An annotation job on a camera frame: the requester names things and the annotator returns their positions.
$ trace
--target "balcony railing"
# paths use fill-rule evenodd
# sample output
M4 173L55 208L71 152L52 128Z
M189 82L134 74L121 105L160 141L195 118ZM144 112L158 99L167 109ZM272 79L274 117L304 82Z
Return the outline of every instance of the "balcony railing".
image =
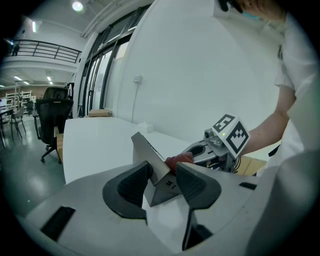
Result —
M76 63L81 51L55 43L36 40L14 40L7 57L31 56Z

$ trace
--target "human arm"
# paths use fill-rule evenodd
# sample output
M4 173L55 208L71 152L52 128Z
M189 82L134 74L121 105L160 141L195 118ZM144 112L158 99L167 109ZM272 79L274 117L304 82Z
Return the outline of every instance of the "human arm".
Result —
M287 112L295 100L295 91L292 88L280 86L274 112L258 127L250 131L251 138L241 155L263 149L281 140L289 121Z

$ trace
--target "red object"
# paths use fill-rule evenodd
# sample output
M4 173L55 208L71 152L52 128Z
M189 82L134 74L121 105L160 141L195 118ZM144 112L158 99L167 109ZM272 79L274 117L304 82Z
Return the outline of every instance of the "red object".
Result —
M168 157L164 163L170 168L170 170L176 174L177 173L177 163L194 163L194 157L191 152L181 153L177 156Z

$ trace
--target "desk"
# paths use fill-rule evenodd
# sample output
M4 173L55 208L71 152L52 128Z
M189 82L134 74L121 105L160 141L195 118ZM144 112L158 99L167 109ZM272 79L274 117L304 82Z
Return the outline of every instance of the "desk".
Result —
M136 124L115 117L68 119L63 136L63 169L66 184L84 176L133 163L131 137ZM164 157L181 153L190 143L159 132L141 134ZM148 227L173 253L182 251L189 206L182 195L149 207L143 198Z
M5 137L5 133L4 133L4 127L2 125L2 116L5 115L5 114L12 115L13 113L14 113L13 109L5 109L5 110L1 110L0 111L0 124L1 124L0 140L1 140L2 145L3 145L4 148L6 148L6 146L5 146L5 143L3 141L3 137Z
M65 183L133 163L131 137L139 132L134 123L116 117L68 119L63 137ZM141 134L166 159L190 143L153 131Z

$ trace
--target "person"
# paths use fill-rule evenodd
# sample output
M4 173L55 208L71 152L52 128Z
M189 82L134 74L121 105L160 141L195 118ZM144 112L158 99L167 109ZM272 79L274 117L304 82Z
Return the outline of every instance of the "person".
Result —
M266 168L279 166L284 160L302 153L302 140L287 112L295 101L316 79L319 59L299 23L276 0L231 0L237 10L285 25L284 42L278 53L279 68L274 84L279 95L274 112L258 127L250 131L251 138L241 155L277 143L281 144L274 156L257 172L261 176Z
M21 35L16 38L16 40L24 40L26 38L25 30L22 31ZM14 46L12 55L11 56L18 56L18 52L20 50L20 45L22 44L21 41L18 41L17 44Z

